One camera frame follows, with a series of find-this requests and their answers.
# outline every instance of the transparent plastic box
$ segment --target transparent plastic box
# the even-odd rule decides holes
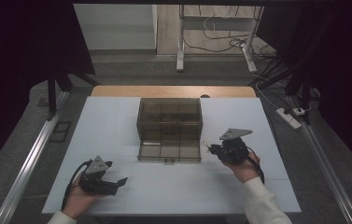
[[[200,99],[142,98],[137,130],[140,161],[200,161]]]

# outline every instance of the human hand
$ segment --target human hand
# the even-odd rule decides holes
[[[260,163],[260,157],[257,157],[254,153],[250,152],[248,156],[257,163]],[[254,165],[248,160],[245,160],[243,163],[237,165],[230,164],[224,161],[222,163],[228,166],[233,171],[236,178],[242,183],[245,183],[250,179],[260,176]]]
[[[85,212],[97,199],[106,196],[85,192],[78,184],[80,177],[81,174],[74,180],[67,202],[62,211],[65,215],[73,219],[77,219],[77,217]]]

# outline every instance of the cable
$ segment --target cable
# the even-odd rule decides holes
[[[213,31],[216,31],[216,24],[214,23],[214,15],[213,15],[212,17],[207,17],[207,18],[204,20],[204,22],[203,22],[203,26],[204,26],[205,30],[210,31],[210,30],[207,28],[207,26],[205,26],[205,23],[206,23],[206,22],[208,21],[208,19],[210,19],[210,18],[213,18]]]
[[[227,39],[227,38],[235,38],[235,37],[243,37],[243,36],[248,36],[248,35],[231,35],[231,31],[228,34],[228,36],[220,36],[220,37],[211,37],[208,36],[205,31],[203,30],[204,37],[207,39]]]
[[[247,156],[246,159],[251,162],[251,164],[255,167],[257,170],[258,174],[260,175],[260,180],[262,181],[262,184],[265,184],[265,175],[263,174],[262,169],[260,168],[260,160],[258,160],[257,154],[251,147],[247,147],[249,150],[254,153],[255,158],[257,158],[257,161],[254,161],[251,157]]]
[[[237,12],[239,12],[239,7],[240,7],[240,6],[237,6],[236,13],[234,13],[234,17],[237,16]]]
[[[292,106],[289,104],[289,103],[287,103],[285,100],[283,100],[279,95],[277,95],[277,94],[275,94],[274,92],[271,92],[271,91],[269,91],[268,89],[266,89],[268,92],[270,92],[271,94],[273,94],[274,96],[276,96],[278,99],[280,99],[281,101],[283,101],[284,102],[284,104],[286,104],[286,105],[288,105],[289,106],[289,108],[292,108]]]
[[[228,13],[222,19],[229,19],[231,17],[232,7],[231,6],[222,6],[222,8],[228,7]]]
[[[269,76],[272,76],[274,75],[275,73],[277,73],[278,71],[280,71],[281,69],[283,69],[286,65],[283,64],[282,67],[280,67],[279,69],[275,70],[275,68],[281,64],[280,61],[277,62],[277,64],[275,64],[274,67],[272,67],[267,73],[266,73],[266,70],[270,67],[270,65],[272,64],[272,62],[274,61],[274,59],[272,59],[268,65],[266,65],[265,69],[263,70],[263,72],[260,74],[260,76],[257,76],[257,75],[254,75],[254,74],[251,74],[252,76],[256,77],[256,79],[252,80],[250,83],[248,83],[248,86],[252,86],[255,82],[258,81],[258,78],[260,79],[264,79],[264,80],[268,80],[269,78],[266,78],[266,77],[269,77]]]
[[[277,57],[276,55],[270,55],[270,54],[265,55],[265,54],[262,54],[262,49],[263,49],[263,48],[267,48],[268,46],[269,46],[269,45],[267,44],[267,45],[261,47],[261,48],[260,48],[260,54],[257,54],[257,53],[255,52],[255,50],[254,50],[254,47],[251,45],[251,55],[252,55],[254,58],[256,58],[256,59],[258,59],[258,60],[261,60],[261,61],[264,61],[264,60],[267,60],[267,59],[276,58],[276,57]]]
[[[298,94],[298,93],[296,93],[296,95],[299,97],[299,98],[303,98],[300,94]],[[307,109],[303,109],[304,111],[309,111],[309,110],[311,110],[312,109],[312,105],[310,104],[310,102],[309,102],[309,108],[307,108]]]
[[[78,168],[76,169],[76,171],[74,172],[73,177],[71,177],[70,183],[68,183],[67,188],[65,189],[65,193],[64,193],[64,197],[63,197],[63,203],[62,203],[62,210],[63,210],[64,207],[65,207],[65,203],[67,202],[68,196],[70,195],[71,188],[76,187],[76,186],[72,186],[72,185],[73,185],[73,182],[74,182],[74,179],[75,179],[77,173],[79,172],[79,170],[80,170],[83,166],[85,166],[85,165],[86,165],[86,166],[89,166],[89,165],[91,165],[92,162],[93,162],[92,160],[83,162],[82,164],[79,165],[79,167],[78,167]]]
[[[235,47],[235,46],[230,46],[228,49],[221,49],[221,50],[204,49],[204,48],[200,48],[200,47],[191,46],[191,45],[189,45],[189,44],[187,43],[187,41],[185,40],[185,38],[183,38],[183,39],[184,39],[184,43],[185,43],[188,47],[190,47],[190,48],[192,48],[192,49],[202,49],[202,50],[207,50],[207,51],[215,52],[215,53],[227,51],[227,50],[232,49],[233,47]]]
[[[258,83],[255,84],[255,88],[257,88],[257,90],[260,92],[260,94],[263,96],[263,98],[269,103],[271,104],[272,106],[274,106],[276,109],[280,108],[278,107],[277,105],[274,105],[272,102],[270,102],[268,100],[268,98],[266,98],[266,96],[260,91],[260,89],[258,88]]]
[[[246,44],[246,39],[242,40],[242,39],[232,39],[229,42],[230,45],[234,46],[234,47],[238,47],[238,48],[242,48],[245,46]]]

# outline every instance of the white tabletop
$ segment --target white tabletop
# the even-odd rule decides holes
[[[129,178],[116,196],[93,204],[88,211],[92,215],[242,214],[245,195],[240,182],[203,145],[204,140],[220,144],[219,137],[229,128],[253,131],[242,138],[261,157],[266,187],[276,194],[284,212],[301,212],[259,98],[201,99],[202,161],[172,165],[137,159],[139,102],[137,97],[88,98],[42,213],[59,210],[77,167],[100,155],[113,161],[103,180]]]

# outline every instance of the aluminum rail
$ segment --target aluminum rail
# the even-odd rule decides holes
[[[0,224],[9,223],[12,219],[13,214],[15,213],[16,208],[18,207],[21,196],[24,193],[24,190],[30,180],[30,177],[35,169],[36,163],[41,155],[42,150],[44,149],[46,143],[49,140],[49,136],[56,126],[59,117],[62,114],[64,103],[69,95],[68,91],[62,91],[57,99],[58,110],[55,113],[52,120],[47,120],[39,133],[38,137],[35,140],[33,147],[30,150],[29,155],[27,156],[24,165],[19,171],[18,176],[13,182],[13,185],[7,194],[1,208],[0,208]]]
[[[295,102],[289,98],[289,101],[296,107]],[[303,133],[309,142],[310,147],[313,149],[313,154],[316,157],[317,163],[324,174],[327,182],[332,189],[335,199],[339,204],[342,213],[345,216],[347,223],[352,224],[352,202],[337,174],[333,170],[330,161],[328,160],[321,144],[316,138],[315,133],[310,125],[301,122]]]

